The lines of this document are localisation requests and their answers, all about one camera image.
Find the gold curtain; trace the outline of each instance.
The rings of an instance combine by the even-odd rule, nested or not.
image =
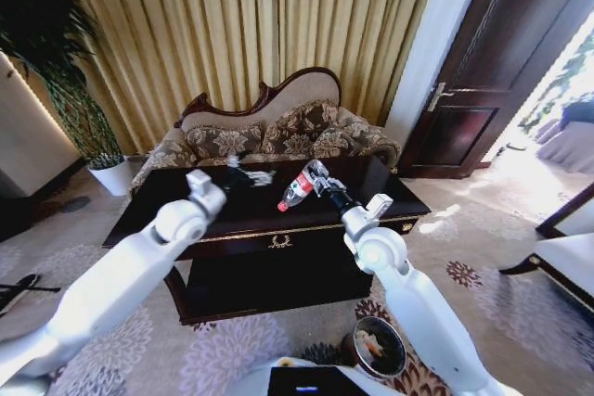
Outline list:
[[[80,0],[97,21],[84,66],[127,153],[151,149],[185,105],[249,107],[258,82],[320,65],[342,104],[381,121],[425,0]]]

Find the floral upholstery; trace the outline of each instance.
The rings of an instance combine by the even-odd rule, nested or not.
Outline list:
[[[130,192],[137,191],[152,169],[224,165],[227,155],[245,151],[251,153],[242,163],[374,155],[388,168],[400,153],[400,146],[381,127],[325,100],[285,112],[268,126],[264,139],[262,130],[260,122],[236,130],[198,125],[186,134],[172,129],[152,152]]]
[[[258,152],[262,145],[261,122],[241,129],[223,129],[211,125],[197,125],[186,133],[187,144],[200,160],[227,157],[242,152]]]
[[[241,164],[249,164],[251,162],[274,162],[274,161],[293,161],[293,160],[309,160],[307,155],[293,155],[293,154],[279,154],[279,153],[252,153],[241,159]],[[224,166],[227,158],[210,158],[209,160],[202,160],[198,163],[198,167],[207,166]]]
[[[361,145],[340,127],[331,125],[312,145],[312,158],[350,157],[361,151]]]
[[[194,167],[198,159],[185,141],[166,139],[155,148],[130,184],[130,195],[133,195],[145,182],[153,169],[173,167]]]
[[[266,129],[262,152],[308,155],[337,115],[338,108],[328,100],[311,101],[286,111]]]
[[[370,125],[363,118],[342,107],[340,107],[337,127],[361,147],[354,155],[375,155],[389,168],[396,165],[400,155],[400,145],[383,134],[381,127]]]

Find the white wall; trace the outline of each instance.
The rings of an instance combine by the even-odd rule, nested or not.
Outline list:
[[[2,53],[0,110],[0,196],[28,197],[80,157]]]
[[[419,119],[470,2],[427,0],[385,125],[385,133],[403,146]]]

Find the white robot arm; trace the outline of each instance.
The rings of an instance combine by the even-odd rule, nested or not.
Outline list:
[[[379,227],[393,200],[384,194],[367,208],[353,201],[334,178],[317,178],[318,196],[327,195],[344,224],[344,243],[359,268],[375,274],[394,315],[419,358],[456,395],[520,394],[496,381],[483,366],[471,336],[431,278],[407,259],[407,244],[394,230]]]
[[[226,195],[204,172],[191,172],[187,179],[190,200],[166,204],[145,229],[118,243],[69,287],[47,324],[0,343],[0,395],[13,390],[45,394],[48,374],[72,359],[89,339],[132,314],[184,249],[204,235]],[[346,195],[337,180],[318,179],[315,189],[319,195],[327,193],[337,205],[346,245],[359,267],[376,274],[386,288],[388,307],[421,360],[455,394],[519,394],[484,369],[468,332],[437,287],[408,262],[402,237],[379,227],[379,217],[392,199],[378,195],[365,209]],[[354,370],[342,371],[351,380],[363,382]],[[378,390],[371,394],[388,390],[375,382],[360,387]],[[242,394],[254,394],[245,389]]]
[[[147,227],[81,275],[45,325],[0,343],[0,394],[45,394],[49,373],[92,337],[123,322],[169,274],[184,249],[202,238],[226,195],[202,171],[189,173],[187,181],[189,200],[164,205]]]

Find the sofa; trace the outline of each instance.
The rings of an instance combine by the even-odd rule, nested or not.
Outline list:
[[[260,83],[247,110],[216,109],[201,94],[150,153],[130,187],[133,195],[154,169],[374,155],[393,169],[400,146],[340,106],[341,86],[328,69],[296,71],[277,87]]]

